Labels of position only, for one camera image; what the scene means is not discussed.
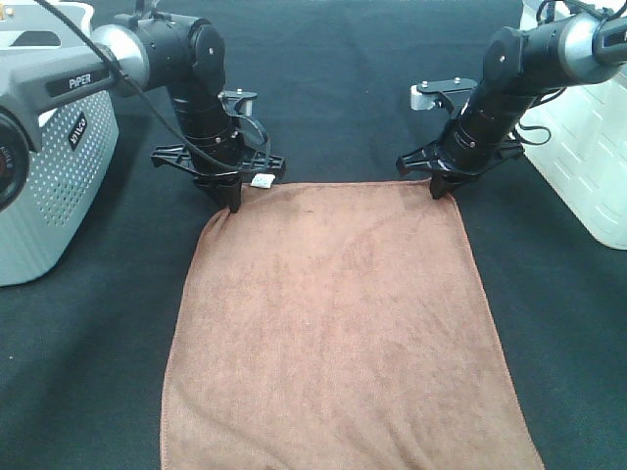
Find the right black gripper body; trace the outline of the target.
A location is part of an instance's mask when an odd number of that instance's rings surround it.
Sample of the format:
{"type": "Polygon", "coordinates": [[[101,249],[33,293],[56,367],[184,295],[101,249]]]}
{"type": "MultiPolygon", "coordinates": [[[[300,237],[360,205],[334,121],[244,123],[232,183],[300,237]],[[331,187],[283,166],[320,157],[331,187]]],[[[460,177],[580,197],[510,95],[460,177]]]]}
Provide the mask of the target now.
{"type": "Polygon", "coordinates": [[[444,143],[433,141],[398,157],[396,168],[401,176],[413,171],[444,176],[460,181],[460,186],[478,180],[484,173],[524,156],[524,148],[516,140],[506,140],[484,151],[480,147],[463,148],[454,144],[448,150],[444,143]]]}

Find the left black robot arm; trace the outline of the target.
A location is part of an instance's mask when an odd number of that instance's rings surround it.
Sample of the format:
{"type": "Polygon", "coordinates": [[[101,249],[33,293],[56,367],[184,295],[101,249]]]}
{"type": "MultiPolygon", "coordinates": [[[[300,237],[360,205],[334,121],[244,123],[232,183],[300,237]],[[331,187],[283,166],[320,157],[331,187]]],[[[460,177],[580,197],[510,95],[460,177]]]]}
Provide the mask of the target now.
{"type": "Polygon", "coordinates": [[[79,42],[1,50],[3,208],[22,192],[30,156],[43,148],[40,116],[102,91],[143,97],[164,87],[178,123],[171,133],[180,143],[157,148],[154,166],[191,174],[231,212],[240,209],[246,176],[283,176],[286,163],[271,153],[265,128],[252,114],[256,93],[224,88],[225,45],[210,21],[137,2],[133,14],[86,35],[58,7],[40,5],[79,42]]]}

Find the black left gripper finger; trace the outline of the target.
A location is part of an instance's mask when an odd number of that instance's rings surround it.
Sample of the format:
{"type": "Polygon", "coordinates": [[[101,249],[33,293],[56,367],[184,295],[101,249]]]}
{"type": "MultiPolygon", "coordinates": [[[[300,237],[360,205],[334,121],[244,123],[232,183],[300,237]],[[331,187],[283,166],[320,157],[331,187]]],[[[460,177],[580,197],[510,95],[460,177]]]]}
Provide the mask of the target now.
{"type": "Polygon", "coordinates": [[[220,208],[234,211],[233,186],[209,185],[204,191],[220,208]]]}
{"type": "Polygon", "coordinates": [[[227,188],[227,206],[231,213],[238,213],[241,207],[242,182],[235,181],[227,188]]]}

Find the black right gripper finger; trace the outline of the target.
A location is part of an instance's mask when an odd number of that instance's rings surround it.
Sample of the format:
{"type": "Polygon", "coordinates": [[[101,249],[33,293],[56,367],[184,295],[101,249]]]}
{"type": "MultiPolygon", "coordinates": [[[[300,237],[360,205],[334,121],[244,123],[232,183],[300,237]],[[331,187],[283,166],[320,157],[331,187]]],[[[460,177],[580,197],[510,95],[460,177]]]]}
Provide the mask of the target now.
{"type": "Polygon", "coordinates": [[[439,200],[455,191],[460,186],[460,181],[444,176],[432,176],[429,191],[433,200],[439,200]]]}

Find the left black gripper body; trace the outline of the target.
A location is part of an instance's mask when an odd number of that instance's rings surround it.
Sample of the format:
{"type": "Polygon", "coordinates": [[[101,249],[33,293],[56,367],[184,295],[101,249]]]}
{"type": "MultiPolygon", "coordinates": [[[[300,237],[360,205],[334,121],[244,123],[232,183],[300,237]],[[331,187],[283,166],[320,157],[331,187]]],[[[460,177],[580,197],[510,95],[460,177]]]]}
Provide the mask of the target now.
{"type": "Polygon", "coordinates": [[[285,173],[284,158],[266,154],[245,144],[228,148],[227,155],[234,158],[233,163],[221,162],[214,157],[210,161],[188,145],[177,144],[157,147],[150,159],[155,167],[169,165],[191,174],[197,185],[226,183],[259,173],[282,178],[285,173]]]}

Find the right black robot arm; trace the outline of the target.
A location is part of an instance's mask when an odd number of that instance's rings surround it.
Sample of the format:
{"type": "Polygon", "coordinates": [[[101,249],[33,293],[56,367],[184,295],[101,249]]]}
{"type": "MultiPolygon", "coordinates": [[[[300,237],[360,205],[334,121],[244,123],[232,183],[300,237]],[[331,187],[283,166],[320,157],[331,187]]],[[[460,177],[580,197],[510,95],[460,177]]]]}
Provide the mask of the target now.
{"type": "Polygon", "coordinates": [[[400,175],[428,173],[440,199],[524,154],[520,120],[532,107],[573,86],[613,78],[626,63],[626,20],[583,6],[568,18],[491,39],[479,81],[422,81],[410,90],[415,111],[435,107],[450,118],[438,138],[397,159],[400,175]]]}

